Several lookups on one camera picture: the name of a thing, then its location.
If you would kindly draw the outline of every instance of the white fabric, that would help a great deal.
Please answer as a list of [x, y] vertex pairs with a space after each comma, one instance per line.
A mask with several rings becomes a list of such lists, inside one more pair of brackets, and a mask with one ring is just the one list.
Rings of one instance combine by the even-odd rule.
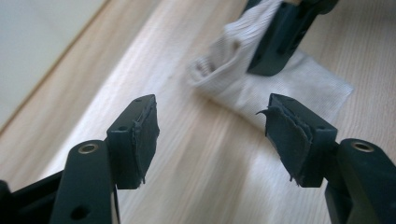
[[262, 0], [238, 21], [227, 24], [209, 55], [192, 63], [190, 84], [199, 91], [264, 129], [269, 95], [292, 97], [331, 122], [352, 87], [296, 50], [285, 68], [273, 77], [246, 74], [264, 32], [280, 4]]

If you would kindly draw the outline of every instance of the black plastic arm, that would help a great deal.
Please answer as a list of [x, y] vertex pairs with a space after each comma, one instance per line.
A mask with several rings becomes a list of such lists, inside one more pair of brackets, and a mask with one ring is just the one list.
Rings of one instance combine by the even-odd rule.
[[279, 73], [300, 45], [315, 17], [330, 12], [337, 2], [303, 0], [298, 6], [283, 2], [256, 48], [247, 71], [267, 77]]
[[73, 147], [62, 172], [11, 193], [0, 181], [0, 223], [120, 223], [117, 189], [136, 189], [154, 157], [154, 95], [132, 101], [107, 139]]
[[396, 223], [396, 166], [372, 143], [346, 139], [300, 102], [271, 94], [265, 134], [301, 187], [328, 180], [332, 223]]

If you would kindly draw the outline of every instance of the wooden table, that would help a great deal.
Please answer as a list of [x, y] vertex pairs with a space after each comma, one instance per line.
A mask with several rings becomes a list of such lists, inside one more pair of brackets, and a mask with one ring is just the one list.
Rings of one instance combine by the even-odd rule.
[[[186, 84], [187, 66], [246, 1], [111, 1], [0, 135], [0, 178], [20, 189], [154, 93], [161, 134], [147, 184], [119, 194], [123, 223], [329, 223], [321, 189], [298, 188], [263, 133]], [[337, 139], [396, 161], [396, 2], [341, 0], [301, 49], [351, 83]]]

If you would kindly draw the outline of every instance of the metal grommet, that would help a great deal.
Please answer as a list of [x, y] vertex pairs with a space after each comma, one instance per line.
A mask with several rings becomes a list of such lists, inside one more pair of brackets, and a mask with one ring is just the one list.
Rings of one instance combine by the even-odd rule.
[[362, 152], [374, 152], [374, 148], [363, 142], [352, 142], [351, 145]]
[[98, 148], [99, 148], [98, 145], [89, 143], [89, 144], [86, 144], [86, 145], [80, 147], [78, 149], [78, 152], [81, 153], [81, 154], [89, 154], [89, 153], [94, 152]]

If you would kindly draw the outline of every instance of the ribbed fabric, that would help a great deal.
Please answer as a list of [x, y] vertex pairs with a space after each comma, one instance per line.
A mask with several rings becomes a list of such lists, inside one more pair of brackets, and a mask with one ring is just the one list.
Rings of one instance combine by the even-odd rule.
[[285, 68], [273, 77], [247, 74], [255, 49], [281, 1], [262, 0], [233, 23], [190, 67], [190, 84], [215, 102], [264, 129], [265, 116], [255, 115], [268, 106], [269, 95], [295, 98], [332, 122], [352, 87], [297, 50]]

